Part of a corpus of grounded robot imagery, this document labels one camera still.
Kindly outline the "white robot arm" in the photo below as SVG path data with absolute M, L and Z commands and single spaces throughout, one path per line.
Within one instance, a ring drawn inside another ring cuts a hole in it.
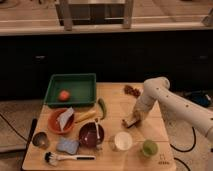
M 213 111 L 172 93 L 169 88 L 170 82 L 166 77 L 147 79 L 143 83 L 143 92 L 134 105 L 133 117 L 144 120 L 158 101 L 213 143 Z

